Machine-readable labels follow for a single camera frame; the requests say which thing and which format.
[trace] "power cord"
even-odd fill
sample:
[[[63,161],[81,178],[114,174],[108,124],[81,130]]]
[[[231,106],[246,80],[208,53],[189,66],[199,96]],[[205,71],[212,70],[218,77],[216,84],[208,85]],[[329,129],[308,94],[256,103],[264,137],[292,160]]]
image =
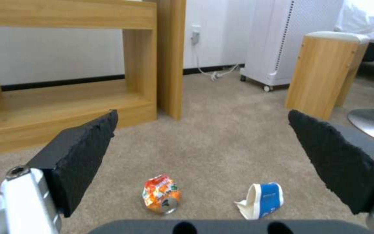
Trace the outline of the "power cord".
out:
[[[237,68],[237,66],[239,66],[239,64],[236,64],[229,71],[226,71],[226,72],[221,73],[221,74],[219,74],[216,71],[214,71],[212,74],[206,73],[206,72],[202,71],[202,69],[200,68],[199,53],[197,53],[196,44],[194,44],[194,43],[193,43],[193,49],[194,49],[194,53],[196,54],[197,68],[199,69],[199,71],[202,74],[209,76],[210,80],[213,81],[213,82],[215,82],[218,78],[221,78],[222,76],[231,73],[232,71],[235,70],[235,68]]]

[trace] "orange can label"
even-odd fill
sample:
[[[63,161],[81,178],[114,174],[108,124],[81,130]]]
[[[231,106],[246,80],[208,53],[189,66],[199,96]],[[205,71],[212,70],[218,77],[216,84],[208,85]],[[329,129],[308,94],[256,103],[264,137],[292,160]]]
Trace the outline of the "orange can label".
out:
[[[145,206],[155,213],[169,214],[180,202],[181,192],[166,174],[149,179],[142,192]]]

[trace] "beige carpet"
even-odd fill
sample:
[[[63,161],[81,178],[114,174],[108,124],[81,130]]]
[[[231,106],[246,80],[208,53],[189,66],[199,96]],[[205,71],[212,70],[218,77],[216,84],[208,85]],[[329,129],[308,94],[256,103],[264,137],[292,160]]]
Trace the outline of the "beige carpet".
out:
[[[116,219],[242,219],[233,201],[252,183],[278,182],[284,206],[268,219],[340,219],[364,225],[326,189],[288,126],[287,90],[265,93],[239,81],[237,72],[217,82],[201,74],[184,77],[183,119],[157,121],[116,131],[92,185],[63,233],[85,233]],[[343,108],[332,121],[350,125],[354,108],[374,108],[374,64],[361,68]],[[39,149],[0,156],[5,172]],[[144,182],[168,173],[183,192],[175,213],[155,215],[141,200]]]

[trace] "black baseboard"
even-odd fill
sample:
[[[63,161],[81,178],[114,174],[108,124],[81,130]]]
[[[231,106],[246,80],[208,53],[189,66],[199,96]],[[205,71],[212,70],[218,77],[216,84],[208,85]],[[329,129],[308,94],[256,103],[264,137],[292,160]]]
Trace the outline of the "black baseboard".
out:
[[[12,90],[19,90],[19,89],[36,89],[36,88],[44,88],[44,87],[52,87],[52,86],[75,85],[75,84],[83,84],[83,83],[91,83],[91,82],[99,82],[99,81],[107,81],[107,80],[122,80],[122,79],[125,79],[125,75],[119,74],[119,75],[79,78],[79,79],[71,79],[71,80],[55,80],[55,81],[44,81],[44,82],[25,83],[25,84],[9,84],[9,85],[2,85],[1,90],[12,91]]]
[[[232,67],[232,66],[234,65],[205,67],[201,69],[204,72],[213,72],[213,71],[220,71],[226,67]],[[198,68],[183,69],[184,75],[196,74],[196,73],[200,73]],[[1,90],[2,91],[13,91],[13,90],[20,90],[20,89],[36,89],[36,88],[44,88],[44,87],[52,87],[52,86],[75,85],[75,84],[83,84],[83,83],[91,83],[91,82],[99,82],[99,81],[107,81],[107,80],[122,80],[122,79],[125,79],[124,74],[79,78],[79,79],[71,79],[71,80],[55,80],[55,81],[44,81],[44,82],[36,82],[36,83],[24,83],[24,84],[8,84],[8,85],[2,85]]]

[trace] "wall outlet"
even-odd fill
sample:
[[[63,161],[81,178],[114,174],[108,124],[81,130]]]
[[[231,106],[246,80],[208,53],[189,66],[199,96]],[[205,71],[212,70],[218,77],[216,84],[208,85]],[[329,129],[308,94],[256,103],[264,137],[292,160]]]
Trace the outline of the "wall outlet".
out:
[[[191,43],[195,45],[199,43],[200,41],[200,30],[202,27],[200,25],[191,25],[191,28],[192,28]]]

